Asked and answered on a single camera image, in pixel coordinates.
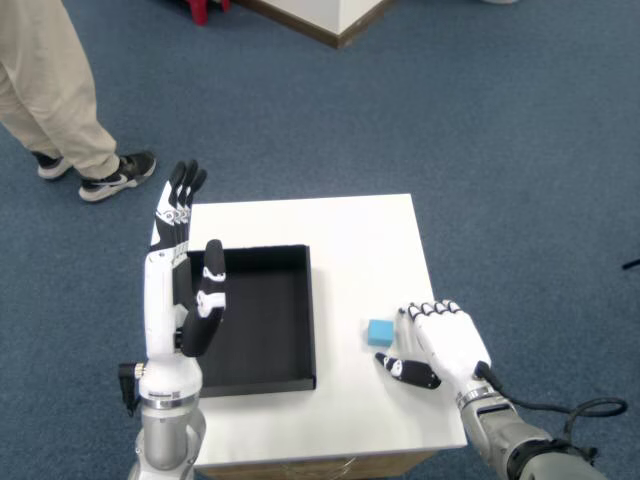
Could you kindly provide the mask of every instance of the black tray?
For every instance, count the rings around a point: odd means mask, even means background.
[[[190,252],[194,289],[204,252]],[[305,245],[225,249],[227,309],[198,359],[202,397],[313,390],[311,263]]]

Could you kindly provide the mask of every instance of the shoe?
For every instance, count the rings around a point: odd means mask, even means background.
[[[105,178],[83,178],[78,193],[86,202],[99,202],[125,188],[134,188],[153,174],[156,158],[151,152],[139,152],[120,157],[118,170]]]
[[[71,164],[64,157],[51,158],[44,153],[31,152],[38,160],[38,176],[45,180],[56,180],[71,168]]]

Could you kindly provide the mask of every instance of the blue carpet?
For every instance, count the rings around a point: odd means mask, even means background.
[[[638,478],[640,269],[620,265],[640,256],[640,2],[401,0],[342,51],[240,7],[196,28],[173,0],[65,3],[102,122],[160,164],[84,205],[0,131],[4,478],[126,478],[139,423],[116,366],[143,358],[153,209],[191,157],[198,202],[412,193],[434,291],[472,313],[509,390],[632,401],[575,439]],[[495,477],[466,448],[403,478]]]

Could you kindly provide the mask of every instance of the white wall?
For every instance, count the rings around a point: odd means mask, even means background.
[[[382,0],[340,0],[339,33],[344,32],[380,2]]]
[[[382,0],[263,0],[291,15],[339,34]]]
[[[342,0],[263,0],[280,10],[295,15],[302,20],[340,33],[340,2]]]

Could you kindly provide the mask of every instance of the small blue block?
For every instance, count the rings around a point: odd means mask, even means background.
[[[369,320],[367,343],[376,347],[390,347],[393,343],[393,322]]]

